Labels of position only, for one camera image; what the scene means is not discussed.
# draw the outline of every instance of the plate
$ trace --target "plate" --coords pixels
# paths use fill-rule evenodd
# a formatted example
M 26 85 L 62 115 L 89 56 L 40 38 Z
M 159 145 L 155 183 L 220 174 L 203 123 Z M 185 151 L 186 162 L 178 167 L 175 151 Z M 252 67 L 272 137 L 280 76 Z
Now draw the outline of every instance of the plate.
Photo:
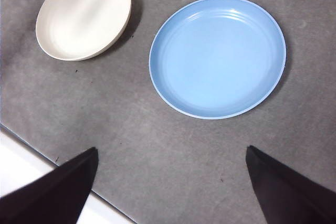
M 36 21 L 36 37 L 48 55 L 67 61 L 96 56 L 120 37 L 131 0 L 45 0 Z
M 195 118 L 223 119 L 261 103 L 286 62 L 277 22 L 247 0 L 199 0 L 160 28 L 149 55 L 161 98 Z

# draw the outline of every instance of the white bowl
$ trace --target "white bowl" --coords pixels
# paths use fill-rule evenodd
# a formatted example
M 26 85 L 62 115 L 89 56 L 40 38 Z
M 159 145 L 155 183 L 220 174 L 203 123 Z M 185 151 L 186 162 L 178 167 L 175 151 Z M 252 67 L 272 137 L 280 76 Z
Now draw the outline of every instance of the white bowl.
M 89 59 L 120 37 L 131 0 L 45 0 L 36 21 L 39 45 L 51 57 Z

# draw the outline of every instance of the plastic plate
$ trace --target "plastic plate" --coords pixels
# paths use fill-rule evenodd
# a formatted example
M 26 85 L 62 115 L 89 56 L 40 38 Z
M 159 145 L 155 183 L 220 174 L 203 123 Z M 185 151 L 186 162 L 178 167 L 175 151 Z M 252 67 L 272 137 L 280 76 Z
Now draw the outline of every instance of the plastic plate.
M 280 80 L 284 36 L 247 0 L 199 0 L 174 13 L 154 38 L 149 70 L 161 98 L 196 118 L 223 119 L 261 103 Z

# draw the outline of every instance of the plate rim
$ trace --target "plate rim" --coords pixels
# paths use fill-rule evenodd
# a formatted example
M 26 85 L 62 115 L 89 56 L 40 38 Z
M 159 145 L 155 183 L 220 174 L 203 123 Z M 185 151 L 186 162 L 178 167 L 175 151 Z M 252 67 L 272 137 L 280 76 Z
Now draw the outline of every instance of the plate rim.
M 193 1 L 185 6 L 183 6 L 182 8 L 180 8 L 179 10 L 177 10 L 176 12 L 174 12 L 160 27 L 160 29 L 157 31 L 157 33 L 155 34 L 155 37 L 152 41 L 152 45 L 151 45 L 151 48 L 150 48 L 150 51 L 149 51 L 149 59 L 148 59 L 148 66 L 149 66 L 149 74 L 150 74 L 150 77 L 151 77 L 151 81 L 152 81 L 152 84 L 156 90 L 156 92 L 159 94 L 159 96 L 162 98 L 163 101 L 165 101 L 165 103 L 167 103 L 170 107 L 172 107 L 173 109 L 179 111 L 180 113 L 182 114 L 185 114 L 185 115 L 188 115 L 188 116 L 191 116 L 193 118 L 198 118 L 198 119 L 206 119 L 206 120 L 219 120 L 219 119 L 226 119 L 226 118 L 232 118 L 234 116 L 237 116 L 237 115 L 240 115 L 240 114 L 243 114 L 253 108 L 255 108 L 256 106 L 258 106 L 259 104 L 261 104 L 275 89 L 275 87 L 277 86 L 277 84 L 279 83 L 280 79 L 281 79 L 281 76 L 284 72 L 284 69 L 285 69 L 285 64 L 286 64 L 286 59 L 287 59 L 287 52 L 286 52 L 286 42 L 285 42 L 285 38 L 284 38 L 284 34 L 282 33 L 281 31 L 281 28 L 279 26 L 279 24 L 276 22 L 276 20 L 272 17 L 272 15 L 270 15 L 265 9 L 263 9 L 261 6 L 257 5 L 256 3 L 253 3 L 249 0 L 238 0 L 238 1 L 242 1 L 242 2 L 245 2 L 245 3 L 248 3 L 248 4 L 251 4 L 255 7 L 257 7 L 259 10 L 261 10 L 263 13 L 265 13 L 270 19 L 271 21 L 273 22 L 273 24 L 276 26 L 277 30 L 278 30 L 278 33 L 280 34 L 280 37 L 281 37 L 281 41 L 282 41 L 282 48 L 283 48 L 283 59 L 282 59 L 282 65 L 281 65 L 281 70 L 279 72 L 279 76 L 277 77 L 277 80 L 275 81 L 275 83 L 273 84 L 273 86 L 269 89 L 269 91 L 261 98 L 259 99 L 257 102 L 255 102 L 254 104 L 252 104 L 251 106 L 241 110 L 241 111 L 238 111 L 236 113 L 233 113 L 233 114 L 230 114 L 230 115 L 224 115 L 224 116 L 199 116 L 199 115 L 195 115 L 195 114 L 191 114 L 191 113 L 188 113 L 186 111 L 183 111 L 179 108 L 177 108 L 176 106 L 174 106 L 171 102 L 169 102 L 163 95 L 162 93 L 159 91 L 159 89 L 157 88 L 155 82 L 154 82 L 154 79 L 153 79 L 153 76 L 152 76 L 152 70 L 151 70 L 151 56 L 152 56 L 152 49 L 153 49 L 153 46 L 156 42 L 156 39 L 158 37 L 158 35 L 160 34 L 161 30 L 163 29 L 163 27 L 165 27 L 165 25 L 172 19 L 174 18 L 179 12 L 183 11 L 184 9 L 188 8 L 189 6 L 191 5 L 194 5 L 196 3 L 199 3 L 199 2 L 203 2 L 203 1 L 207 1 L 207 0 L 196 0 L 196 1 Z
M 127 19 L 126 19 L 125 23 L 123 24 L 122 28 L 120 29 L 120 31 L 118 32 L 118 34 L 108 44 L 106 44 L 104 47 L 102 47 L 101 49 L 99 49 L 98 51 L 96 51 L 93 54 L 66 59 L 66 58 L 58 57 L 58 56 L 55 56 L 55 55 L 52 55 L 51 53 L 49 53 L 41 45 L 41 42 L 38 39 L 39 36 L 37 34 L 37 24 L 38 24 L 38 21 L 39 21 L 41 9 L 44 6 L 44 4 L 47 2 L 47 0 L 44 0 L 43 3 L 42 3 L 42 5 L 41 5 L 41 7 L 40 7 L 40 9 L 39 9 L 39 11 L 38 11 L 36 22 L 35 22 L 35 36 L 36 36 L 37 42 L 38 42 L 40 48 L 43 50 L 43 52 L 45 52 L 47 55 L 49 55 L 50 57 L 52 57 L 54 59 L 57 59 L 57 60 L 63 60 L 63 61 L 81 61 L 81 60 L 87 60 L 87 59 L 90 59 L 90 58 L 92 58 L 94 56 L 97 56 L 97 55 L 101 54 L 102 52 L 106 51 L 108 48 L 110 48 L 120 38 L 120 36 L 125 31 L 125 29 L 127 27 L 127 24 L 128 24 L 128 22 L 130 20 L 131 10 L 132 10 L 132 0 L 129 0 L 129 1 L 130 1 L 130 8 L 129 8 Z

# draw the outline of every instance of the blue plastic dish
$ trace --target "blue plastic dish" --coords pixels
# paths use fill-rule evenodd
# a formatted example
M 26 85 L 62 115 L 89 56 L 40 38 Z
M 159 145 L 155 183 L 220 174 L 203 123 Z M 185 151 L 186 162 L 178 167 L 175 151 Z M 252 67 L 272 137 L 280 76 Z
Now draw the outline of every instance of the blue plastic dish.
M 277 22 L 247 0 L 199 0 L 154 38 L 149 71 L 161 98 L 195 118 L 223 119 L 261 103 L 286 62 Z

